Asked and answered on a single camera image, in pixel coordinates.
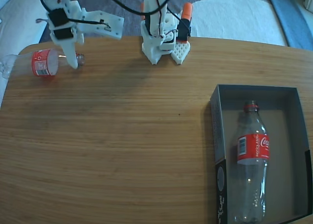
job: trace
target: white rug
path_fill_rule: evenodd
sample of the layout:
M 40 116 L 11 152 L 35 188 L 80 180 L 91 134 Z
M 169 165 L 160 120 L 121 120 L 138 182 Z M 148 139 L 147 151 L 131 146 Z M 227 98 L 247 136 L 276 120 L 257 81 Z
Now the white rug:
M 275 11 L 265 1 L 201 0 L 193 6 L 193 37 L 287 45 Z

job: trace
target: plastic bottle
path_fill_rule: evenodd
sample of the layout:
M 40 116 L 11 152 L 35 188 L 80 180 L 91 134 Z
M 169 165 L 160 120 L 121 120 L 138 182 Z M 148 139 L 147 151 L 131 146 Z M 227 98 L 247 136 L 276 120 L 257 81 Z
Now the plastic bottle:
M 265 187 L 269 160 L 269 137 L 255 101 L 244 106 L 241 136 L 237 144 L 239 179 L 235 222 L 260 223 L 265 216 Z
M 77 54 L 79 67 L 85 64 L 83 54 Z M 55 76 L 62 67 L 70 68 L 66 56 L 60 49 L 37 50 L 23 55 L 7 55 L 0 59 L 2 77 L 15 75 Z

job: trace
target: red label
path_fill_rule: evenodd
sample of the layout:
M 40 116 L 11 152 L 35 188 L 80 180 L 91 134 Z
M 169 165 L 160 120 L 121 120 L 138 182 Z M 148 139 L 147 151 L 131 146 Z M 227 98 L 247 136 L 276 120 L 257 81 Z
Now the red label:
M 51 76 L 47 62 L 50 51 L 50 49 L 39 50 L 33 54 L 31 68 L 35 76 Z
M 247 134 L 238 139 L 238 161 L 242 159 L 269 159 L 269 137 L 265 134 Z

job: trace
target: gray box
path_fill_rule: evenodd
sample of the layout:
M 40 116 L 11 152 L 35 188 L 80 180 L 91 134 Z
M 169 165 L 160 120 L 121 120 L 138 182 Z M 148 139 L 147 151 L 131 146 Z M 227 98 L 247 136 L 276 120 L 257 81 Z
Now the gray box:
M 256 100 L 270 137 L 266 215 L 262 224 L 282 224 L 313 212 L 312 167 L 307 131 L 296 88 L 218 85 L 211 97 L 217 175 L 218 224 L 232 224 L 236 200 L 237 120 L 247 100 Z

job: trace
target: white plastic part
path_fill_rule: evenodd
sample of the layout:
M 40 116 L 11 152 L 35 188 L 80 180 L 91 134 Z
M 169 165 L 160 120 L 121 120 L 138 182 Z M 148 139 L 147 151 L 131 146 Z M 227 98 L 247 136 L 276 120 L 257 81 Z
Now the white plastic part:
M 120 40 L 123 34 L 124 18 L 112 15 L 103 11 L 87 12 L 85 8 L 82 9 L 82 19 L 88 21 L 100 21 L 103 20 L 106 25 L 93 25 L 86 23 L 79 23 L 77 28 L 83 32 L 94 32 L 104 36 L 108 36 L 114 39 Z
M 177 64 L 182 64 L 185 60 L 187 54 L 190 51 L 190 43 L 180 43 L 176 42 L 175 49 L 172 53 L 172 58 L 175 60 Z

